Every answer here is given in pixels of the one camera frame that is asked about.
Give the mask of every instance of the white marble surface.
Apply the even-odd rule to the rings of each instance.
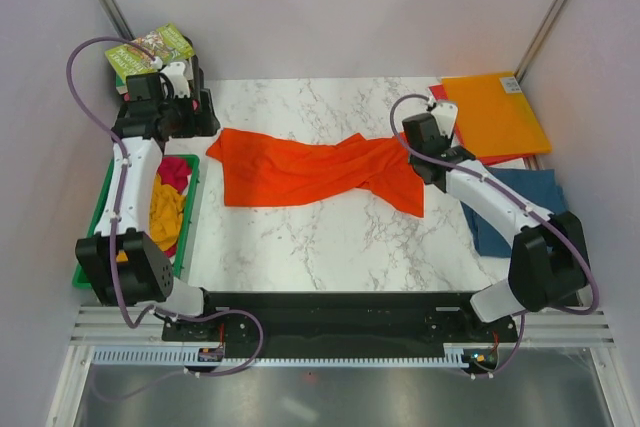
[[[393,102],[435,83],[297,79],[209,87],[223,127],[333,144],[356,132],[390,136]],[[398,119],[422,109],[410,102]],[[203,155],[212,140],[172,140],[167,147],[167,153],[196,153],[207,163],[202,206],[194,214],[196,246],[183,276],[192,285],[239,291],[477,290],[507,274],[508,260],[477,255],[460,203],[433,186],[425,188],[423,219],[362,190],[300,207],[225,207],[222,167]]]

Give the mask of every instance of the red-orange fabric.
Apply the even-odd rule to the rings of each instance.
[[[362,188],[401,212],[424,216],[424,185],[394,138],[356,134],[337,145],[308,145],[224,129],[207,155],[222,163],[227,206],[304,205]]]

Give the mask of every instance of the folded cloth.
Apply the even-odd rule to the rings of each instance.
[[[156,174],[149,210],[150,237],[167,257],[176,253],[185,201],[184,195],[180,195],[172,185],[163,184],[160,174]],[[126,261],[126,253],[121,251],[116,260]]]
[[[499,181],[511,187],[554,214],[567,210],[562,187],[556,184],[553,170],[496,169],[487,168]],[[464,216],[473,236],[473,245],[480,255],[489,257],[511,257],[511,247],[489,222],[474,210],[462,204]]]
[[[424,216],[422,180],[394,138],[355,134],[337,145],[307,145],[224,129],[207,155],[222,162],[227,206],[304,205],[362,188],[401,212]]]
[[[191,167],[181,157],[164,157],[158,167],[158,174],[163,184],[169,184],[182,193],[189,184]]]

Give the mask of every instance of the gray floor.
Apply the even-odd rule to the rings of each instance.
[[[170,370],[93,369],[106,395]],[[262,367],[220,379],[175,377],[117,404],[85,392],[83,408],[86,427],[612,425],[588,354],[532,350],[493,380],[435,369]]]

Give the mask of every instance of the white label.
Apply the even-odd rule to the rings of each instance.
[[[522,89],[518,84],[518,81],[515,77],[500,77],[500,82],[502,82],[502,88],[507,94],[521,94]]]

